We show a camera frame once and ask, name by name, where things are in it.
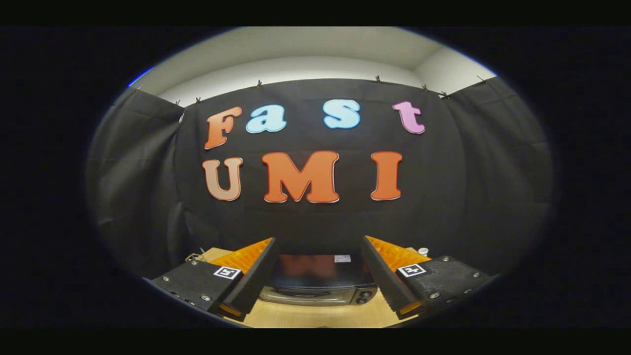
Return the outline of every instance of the pink letter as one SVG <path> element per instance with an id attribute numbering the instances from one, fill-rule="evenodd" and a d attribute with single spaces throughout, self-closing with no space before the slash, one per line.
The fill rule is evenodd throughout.
<path id="1" fill-rule="evenodd" d="M 403 124 L 403 128 L 410 133 L 414 133 L 415 135 L 420 135 L 425 132 L 425 126 L 422 124 L 416 123 L 415 114 L 420 115 L 421 110 L 416 107 L 412 107 L 409 101 L 400 102 L 396 105 L 392 105 L 392 108 L 399 111 L 399 115 L 401 115 L 401 124 Z"/>

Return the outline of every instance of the white ceiling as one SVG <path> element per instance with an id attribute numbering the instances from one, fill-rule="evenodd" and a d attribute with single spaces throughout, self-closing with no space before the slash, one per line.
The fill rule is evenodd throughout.
<path id="1" fill-rule="evenodd" d="M 176 54 L 134 86 L 160 95 L 219 69 L 300 56 L 347 57 L 414 71 L 441 48 L 440 43 L 396 27 L 242 27 Z"/>

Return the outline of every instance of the white label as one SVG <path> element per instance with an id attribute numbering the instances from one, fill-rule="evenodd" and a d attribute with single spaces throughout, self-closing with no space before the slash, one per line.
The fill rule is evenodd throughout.
<path id="1" fill-rule="evenodd" d="M 400 267 L 399 271 L 403 274 L 403 276 L 405 277 L 411 277 L 414 275 L 418 275 L 418 274 L 424 274 L 425 269 L 421 267 L 421 265 L 419 264 L 412 264 L 410 266 L 406 266 L 406 267 Z"/>
<path id="2" fill-rule="evenodd" d="M 241 270 L 237 268 L 221 267 L 219 270 L 215 271 L 214 275 L 223 277 L 224 279 L 234 280 L 239 272 L 241 272 Z"/>
<path id="3" fill-rule="evenodd" d="M 350 255 L 336 255 L 335 262 L 336 263 L 350 263 L 351 256 Z"/>

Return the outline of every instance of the peach letter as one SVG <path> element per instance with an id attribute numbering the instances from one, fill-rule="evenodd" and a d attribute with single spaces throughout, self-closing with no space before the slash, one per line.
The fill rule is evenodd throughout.
<path id="1" fill-rule="evenodd" d="M 370 197 L 375 201 L 396 200 L 401 197 L 397 189 L 397 171 L 403 156 L 395 152 L 376 152 L 370 158 L 377 163 L 377 187 Z"/>
<path id="2" fill-rule="evenodd" d="M 239 178 L 239 166 L 243 164 L 241 158 L 228 158 L 223 161 L 228 167 L 228 177 L 230 178 L 230 189 L 223 190 L 219 187 L 217 168 L 219 160 L 207 160 L 201 164 L 206 171 L 206 187 L 214 198 L 221 201 L 234 201 L 241 195 L 241 179 Z"/>
<path id="3" fill-rule="evenodd" d="M 263 162 L 268 165 L 269 193 L 265 195 L 267 202 L 281 203 L 287 201 L 283 193 L 283 185 L 298 202 L 302 199 L 307 187 L 311 184 L 311 192 L 307 201 L 311 203 L 333 203 L 339 201 L 333 184 L 333 166 L 339 154 L 330 151 L 314 152 L 304 168 L 298 171 L 287 153 L 276 152 L 263 155 Z"/>
<path id="4" fill-rule="evenodd" d="M 204 148 L 211 149 L 226 143 L 228 138 L 224 137 L 221 131 L 230 133 L 234 123 L 232 119 L 239 116 L 241 116 L 241 107 L 239 106 L 210 116 L 206 120 L 208 122 L 208 141 Z"/>

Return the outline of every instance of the white wall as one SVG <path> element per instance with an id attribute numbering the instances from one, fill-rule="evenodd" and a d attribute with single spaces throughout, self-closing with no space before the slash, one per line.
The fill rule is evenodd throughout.
<path id="1" fill-rule="evenodd" d="M 453 93 L 495 73 L 450 48 L 443 47 L 427 58 L 414 71 L 388 64 L 342 57 L 285 57 L 255 61 L 220 69 L 177 85 L 159 97 L 186 107 L 196 97 L 208 99 L 223 93 L 281 81 L 306 79 L 364 79 L 422 87 L 430 91 Z"/>
<path id="2" fill-rule="evenodd" d="M 428 90 L 447 94 L 479 83 L 480 78 L 486 80 L 496 76 L 489 69 L 448 47 L 437 50 L 414 72 L 425 82 Z"/>
<path id="3" fill-rule="evenodd" d="M 159 97 L 186 107 L 223 93 L 281 81 L 346 78 L 375 80 L 422 87 L 423 82 L 414 72 L 388 64 L 340 57 L 286 57 L 241 64 L 199 76 L 177 85 Z"/>

